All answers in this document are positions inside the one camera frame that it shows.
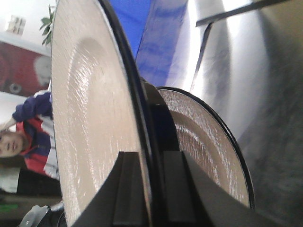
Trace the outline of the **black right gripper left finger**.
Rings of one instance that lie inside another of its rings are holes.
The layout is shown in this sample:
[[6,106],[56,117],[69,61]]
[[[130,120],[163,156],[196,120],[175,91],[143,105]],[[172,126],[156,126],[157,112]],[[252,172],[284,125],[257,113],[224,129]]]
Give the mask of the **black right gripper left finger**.
[[119,152],[102,187],[74,227],[147,227],[148,214],[137,152]]

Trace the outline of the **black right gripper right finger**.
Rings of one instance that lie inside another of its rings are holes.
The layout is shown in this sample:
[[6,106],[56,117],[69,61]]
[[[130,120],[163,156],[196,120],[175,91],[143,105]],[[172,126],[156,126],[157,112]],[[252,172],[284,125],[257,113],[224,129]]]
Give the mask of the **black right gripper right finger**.
[[168,222],[173,227],[276,227],[221,189],[181,151],[163,152]]

